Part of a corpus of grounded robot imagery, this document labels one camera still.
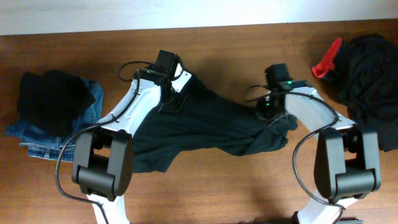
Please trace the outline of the black Nike t-shirt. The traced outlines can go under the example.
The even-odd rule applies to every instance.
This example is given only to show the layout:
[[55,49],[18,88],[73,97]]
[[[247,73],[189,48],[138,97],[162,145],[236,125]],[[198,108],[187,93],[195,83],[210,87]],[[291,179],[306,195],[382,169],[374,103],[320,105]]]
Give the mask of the black Nike t-shirt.
[[133,135],[133,171],[166,172],[182,151],[218,148],[233,156],[278,151],[298,127],[294,116],[268,123],[252,107],[229,101],[193,77],[178,113],[154,108]]

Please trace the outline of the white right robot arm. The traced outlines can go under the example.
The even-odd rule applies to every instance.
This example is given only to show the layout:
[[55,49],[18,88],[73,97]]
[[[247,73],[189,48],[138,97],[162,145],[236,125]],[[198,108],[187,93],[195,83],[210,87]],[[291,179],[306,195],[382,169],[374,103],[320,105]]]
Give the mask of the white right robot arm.
[[[295,116],[309,131],[292,154],[294,175],[310,197],[292,215],[292,223],[343,223],[344,211],[381,186],[377,132],[344,117],[305,80],[287,80],[264,86],[257,97],[271,118]],[[317,139],[314,165],[316,191],[305,186],[297,169],[297,154],[310,138]]]

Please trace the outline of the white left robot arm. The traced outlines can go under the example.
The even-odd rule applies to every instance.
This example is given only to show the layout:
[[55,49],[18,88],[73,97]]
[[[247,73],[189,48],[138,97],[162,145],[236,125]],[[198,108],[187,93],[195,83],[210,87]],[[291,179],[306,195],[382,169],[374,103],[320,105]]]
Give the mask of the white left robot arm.
[[128,223],[124,205],[133,172],[132,137],[149,112],[187,89],[192,74],[176,78],[140,69],[116,107],[76,140],[72,181],[92,204],[98,223]]

